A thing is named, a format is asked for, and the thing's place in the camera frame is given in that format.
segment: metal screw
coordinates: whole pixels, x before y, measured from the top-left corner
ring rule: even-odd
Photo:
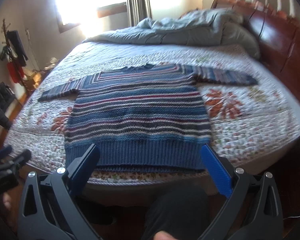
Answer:
[[[273,177],[273,175],[271,172],[268,171],[268,172],[266,172],[266,177],[271,179]]]
[[[35,176],[35,172],[34,171],[29,172],[29,174],[28,174],[29,178],[33,178],[34,176]]]
[[[238,174],[244,174],[244,169],[243,168],[235,168],[235,172],[238,173]]]
[[[66,168],[65,167],[60,167],[60,168],[57,169],[57,173],[58,174],[63,174],[65,172],[66,172]]]

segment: black clothing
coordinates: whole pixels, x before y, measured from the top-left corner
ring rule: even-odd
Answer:
[[[9,105],[15,99],[15,95],[6,86],[3,82],[0,83],[0,125],[5,128],[9,129],[11,126],[11,122],[9,118],[6,117],[5,111],[8,109]]]
[[[210,224],[208,196],[196,186],[182,187],[159,197],[146,214],[141,240],[165,231],[178,240],[197,240]]]
[[[7,31],[7,36],[14,47],[16,54],[18,55],[18,62],[21,67],[26,66],[26,61],[28,57],[22,46],[18,31]]]

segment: black jacket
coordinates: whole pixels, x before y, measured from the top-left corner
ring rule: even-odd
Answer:
[[[15,98],[11,90],[3,82],[0,83],[0,125],[5,129],[9,129],[11,126],[11,122],[5,115],[5,111]]]
[[[18,55],[19,64],[21,65],[21,67],[25,67],[28,57],[22,46],[18,31],[7,31],[7,36],[11,44],[13,45],[16,54]]]

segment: person's leg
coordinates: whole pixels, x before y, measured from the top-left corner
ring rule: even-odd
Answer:
[[[208,196],[196,186],[181,187],[159,197],[146,214],[141,240],[165,231],[178,240],[196,240],[209,225]]]

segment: striped sweater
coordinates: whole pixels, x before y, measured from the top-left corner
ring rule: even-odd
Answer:
[[[235,71],[147,64],[86,76],[39,100],[78,94],[66,127],[66,166],[96,143],[99,170],[193,172],[204,169],[199,152],[211,140],[196,82],[257,83]]]

